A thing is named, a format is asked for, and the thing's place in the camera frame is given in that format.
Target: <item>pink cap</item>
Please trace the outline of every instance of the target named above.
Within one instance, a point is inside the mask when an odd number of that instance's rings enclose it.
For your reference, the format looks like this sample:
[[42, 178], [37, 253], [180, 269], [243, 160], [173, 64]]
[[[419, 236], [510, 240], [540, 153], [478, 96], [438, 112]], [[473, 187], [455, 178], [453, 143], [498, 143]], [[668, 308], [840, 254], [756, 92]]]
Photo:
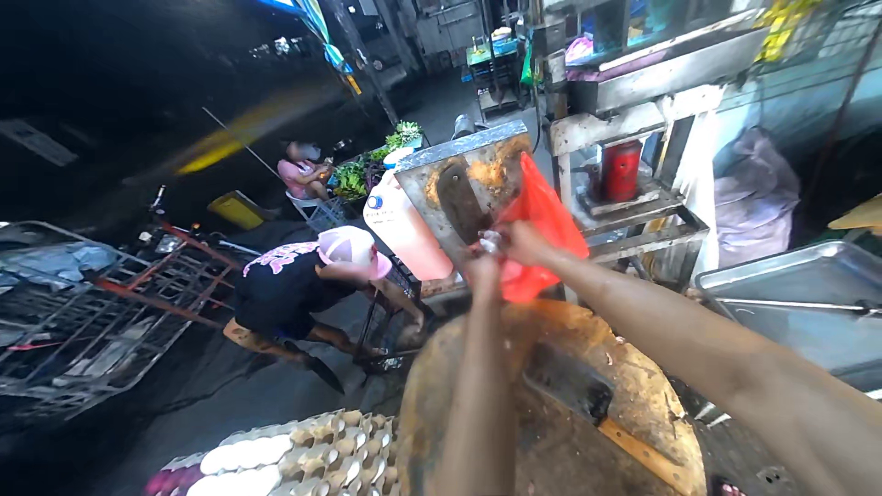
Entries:
[[374, 236], [356, 226], [340, 226], [318, 234], [318, 256], [328, 265], [351, 266], [369, 280], [383, 279], [392, 262], [377, 251]]

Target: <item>black t-shirt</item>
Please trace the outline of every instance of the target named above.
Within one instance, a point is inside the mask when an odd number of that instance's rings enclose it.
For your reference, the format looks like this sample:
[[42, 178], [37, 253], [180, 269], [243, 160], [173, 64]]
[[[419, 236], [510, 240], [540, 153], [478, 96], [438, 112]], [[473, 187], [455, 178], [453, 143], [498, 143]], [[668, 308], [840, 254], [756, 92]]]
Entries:
[[355, 285], [318, 277], [318, 243], [283, 244], [245, 266], [235, 285], [235, 319], [268, 337], [304, 339], [323, 312], [355, 292]]

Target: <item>wooden handle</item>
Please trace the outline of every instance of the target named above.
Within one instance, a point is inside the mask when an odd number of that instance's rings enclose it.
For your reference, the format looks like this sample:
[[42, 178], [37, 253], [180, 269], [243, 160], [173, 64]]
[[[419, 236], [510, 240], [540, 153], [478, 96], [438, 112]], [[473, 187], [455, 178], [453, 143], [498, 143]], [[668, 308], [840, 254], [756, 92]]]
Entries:
[[612, 442], [618, 444], [628, 455], [633, 456], [635, 460], [648, 468], [659, 479], [673, 487], [675, 491], [683, 494], [683, 496], [693, 495], [693, 487], [687, 483], [688, 477], [683, 472], [683, 467], [673, 463], [647, 443], [632, 436], [621, 425], [609, 419], [609, 417], [603, 419], [601, 424], [597, 426], [597, 429], [604, 436], [610, 438]]

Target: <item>yellow bin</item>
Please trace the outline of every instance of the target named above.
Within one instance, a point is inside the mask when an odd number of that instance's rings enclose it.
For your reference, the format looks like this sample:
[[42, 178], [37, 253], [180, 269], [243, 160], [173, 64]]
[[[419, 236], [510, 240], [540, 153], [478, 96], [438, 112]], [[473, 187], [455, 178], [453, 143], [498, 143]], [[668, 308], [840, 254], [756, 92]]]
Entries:
[[208, 204], [208, 211], [220, 215], [242, 229], [254, 229], [267, 221], [264, 209], [242, 192], [229, 192]]

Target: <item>white plastic jug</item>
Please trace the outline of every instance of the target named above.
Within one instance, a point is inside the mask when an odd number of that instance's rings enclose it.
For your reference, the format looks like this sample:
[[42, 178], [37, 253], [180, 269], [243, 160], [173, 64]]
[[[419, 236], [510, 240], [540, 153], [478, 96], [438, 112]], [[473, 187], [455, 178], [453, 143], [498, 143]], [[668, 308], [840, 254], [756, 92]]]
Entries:
[[453, 272], [429, 226], [416, 212], [392, 170], [370, 190], [364, 221], [420, 281], [444, 279]]

